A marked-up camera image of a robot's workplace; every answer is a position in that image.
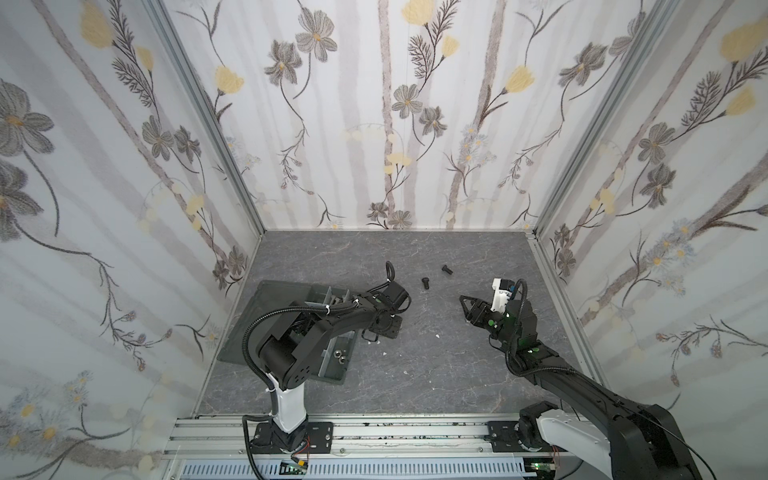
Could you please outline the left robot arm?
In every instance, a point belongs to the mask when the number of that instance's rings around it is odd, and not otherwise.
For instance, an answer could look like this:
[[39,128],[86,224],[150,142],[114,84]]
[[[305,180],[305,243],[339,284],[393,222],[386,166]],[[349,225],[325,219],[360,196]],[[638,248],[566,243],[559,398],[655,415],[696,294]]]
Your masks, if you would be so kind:
[[346,291],[321,300],[293,299],[279,308],[257,312],[243,332],[245,365],[267,387],[268,415],[242,419],[247,451],[253,454],[326,453],[330,423],[312,422],[305,406],[305,383],[324,373],[324,362],[349,362],[349,349],[338,344],[347,335],[371,333],[375,340],[395,339],[410,294],[392,279],[363,291]]

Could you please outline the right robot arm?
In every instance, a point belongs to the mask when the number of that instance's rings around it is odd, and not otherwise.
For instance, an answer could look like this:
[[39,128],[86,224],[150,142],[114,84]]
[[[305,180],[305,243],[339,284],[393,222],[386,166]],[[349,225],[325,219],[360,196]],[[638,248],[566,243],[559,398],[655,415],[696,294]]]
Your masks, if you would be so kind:
[[575,411],[551,402],[520,413],[519,439],[537,448],[556,445],[612,479],[698,479],[693,451],[671,413],[623,397],[579,372],[536,332],[537,317],[526,300],[509,301],[504,311],[462,295],[465,319],[486,330],[514,376],[539,386]]

